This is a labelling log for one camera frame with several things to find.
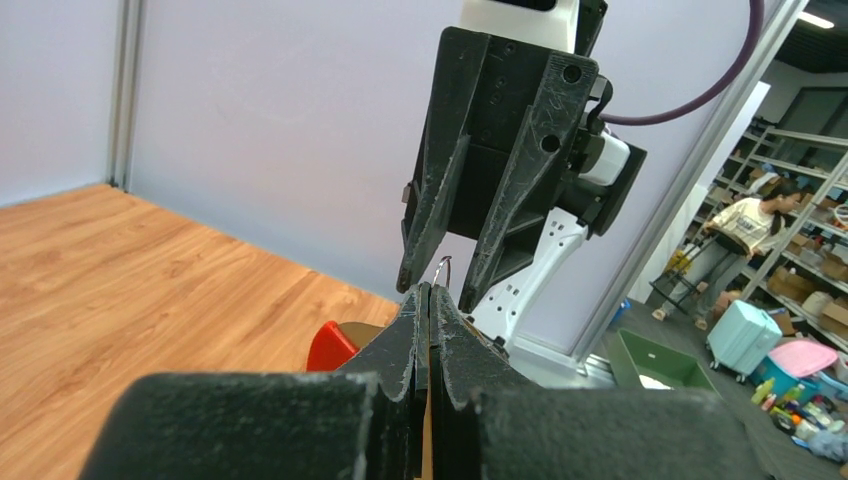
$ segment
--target person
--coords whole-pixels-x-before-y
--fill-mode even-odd
[[[778,242],[779,234],[786,225],[784,216],[797,208],[800,201],[801,190],[794,183],[781,182],[762,199],[739,200],[704,225],[707,233],[721,228],[734,234],[745,244],[748,255],[729,254],[728,250],[713,242],[694,257],[684,278],[693,285],[707,283],[695,305],[695,326],[701,330],[707,329],[706,315],[721,292],[742,273],[754,255],[765,255]],[[679,282],[669,296],[675,303],[679,303],[688,292],[689,288]],[[674,309],[672,302],[666,301],[662,307],[654,310],[653,316],[662,321]]]

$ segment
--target white wall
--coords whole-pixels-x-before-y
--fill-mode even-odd
[[[762,81],[771,85],[771,90],[757,115],[779,122],[801,87],[848,87],[848,73],[808,73],[775,60],[769,64]]]
[[[106,178],[118,2],[0,2],[0,205]]]
[[[460,7],[149,1],[132,191],[396,297],[401,189],[415,163],[439,33],[457,23]],[[609,111],[656,113],[700,94],[731,63],[746,24],[738,0],[611,2],[595,55],[615,84]],[[617,130],[650,151],[632,200],[605,237],[567,261],[525,334],[571,348],[713,106]],[[451,236],[437,253],[455,257],[454,290],[472,250]]]
[[[742,134],[744,134],[745,130],[748,129],[748,126],[751,125],[751,120],[757,114],[757,111],[762,108],[765,97],[768,95],[770,90],[771,86],[769,84],[763,81],[757,82],[757,85],[754,87],[754,91],[751,92],[751,95],[748,96],[748,100],[746,100],[745,104],[742,106],[742,110],[739,111],[739,115],[737,115],[733,120],[733,123],[730,124],[730,128],[727,130],[727,135],[725,135],[721,142],[719,142],[715,153],[713,153],[713,156],[707,161],[704,171],[701,172],[701,176],[698,177],[697,184],[699,186],[708,188],[710,184],[713,183],[715,177],[718,176],[718,172],[727,163],[727,157],[733,153],[733,149],[736,148],[736,145],[739,143],[739,139],[742,138]]]

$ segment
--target ceiling light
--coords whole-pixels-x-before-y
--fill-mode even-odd
[[[798,15],[798,20],[803,20],[807,23],[812,23],[813,25],[820,28],[833,28],[833,22],[831,22],[830,20],[825,20],[821,17],[817,17],[812,13],[801,12],[801,14]]]

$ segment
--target shelving unit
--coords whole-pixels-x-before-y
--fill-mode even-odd
[[[836,162],[831,162],[830,165],[816,165],[815,161],[810,161],[809,153],[805,153],[803,156],[798,154],[799,151],[810,152],[810,149],[813,148],[826,149],[830,152],[838,151],[839,159]],[[799,160],[805,160],[808,163],[799,164],[801,163]],[[766,284],[769,274],[776,266],[786,265],[787,268],[794,266],[800,275],[817,282],[821,285],[822,291],[827,291],[834,298],[841,295],[848,296],[848,283],[824,275],[819,267],[786,251],[792,237],[802,231],[818,232],[817,234],[830,238],[832,242],[848,245],[848,232],[813,216],[818,204],[833,189],[848,192],[848,139],[790,132],[773,127],[765,129],[759,135],[750,131],[746,132],[737,144],[734,155],[728,157],[725,163],[724,172],[734,173],[732,175],[721,174],[716,177],[714,185],[730,191],[734,197],[739,193],[745,193],[748,191],[746,184],[750,184],[749,175],[754,168],[774,171],[796,181],[804,180],[809,185],[817,185],[817,187],[810,202],[800,211],[792,214],[794,221],[791,222],[791,225],[787,225],[781,241],[772,249],[760,267],[754,269],[746,266],[742,271],[739,278],[741,282],[745,283],[742,298],[749,298],[757,290],[763,292],[774,299],[777,304],[786,307],[793,317],[800,317],[805,320],[810,327],[821,332],[822,336],[830,340],[836,347],[848,352],[848,341],[822,328],[818,318],[806,312],[798,302],[771,291]],[[694,233],[687,236],[687,241],[699,238],[703,234],[703,224],[706,220],[712,218],[733,200],[734,198],[717,200],[708,195],[698,214],[692,220],[690,231]]]
[[[848,283],[834,280],[821,272],[820,267],[805,262],[798,255],[786,250],[792,237],[802,231],[818,230],[824,236],[829,236],[834,242],[848,241],[848,232],[830,223],[813,217],[817,205],[824,200],[832,189],[848,191],[848,139],[824,137],[820,135],[809,135],[799,132],[788,132],[768,128],[761,136],[745,135],[743,138],[755,142],[747,157],[743,168],[751,166],[762,168],[770,165],[774,171],[795,180],[806,178],[810,183],[819,183],[813,194],[812,200],[799,212],[792,214],[794,222],[788,226],[780,243],[769,253],[762,265],[755,271],[747,267],[742,277],[747,280],[747,285],[742,292],[742,298],[749,298],[756,290],[765,292],[777,303],[786,307],[795,317],[804,319],[807,324],[818,330],[822,336],[830,340],[834,346],[848,352],[848,341],[821,327],[815,315],[805,311],[801,305],[783,295],[771,291],[766,285],[766,278],[773,268],[783,264],[787,267],[794,266],[796,271],[804,277],[810,278],[821,285],[822,291],[831,293],[834,297],[848,295]],[[832,165],[830,170],[811,165],[799,165],[793,163],[792,157],[797,157],[798,147],[829,149],[838,148],[840,160]]]

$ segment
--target gray floor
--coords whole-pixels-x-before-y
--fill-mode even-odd
[[[830,460],[814,456],[809,451],[796,446],[789,436],[772,425],[768,415],[750,401],[754,387],[736,383],[735,373],[729,371],[714,372],[708,365],[712,357],[704,347],[707,334],[695,328],[692,321],[685,317],[672,316],[664,322],[651,317],[653,309],[636,302],[619,322],[605,335],[604,342],[619,328],[657,341],[697,358],[728,408],[746,426],[751,443],[759,455],[763,469],[778,480],[835,480],[839,475],[839,465]],[[596,354],[606,357],[605,345],[596,349]]]

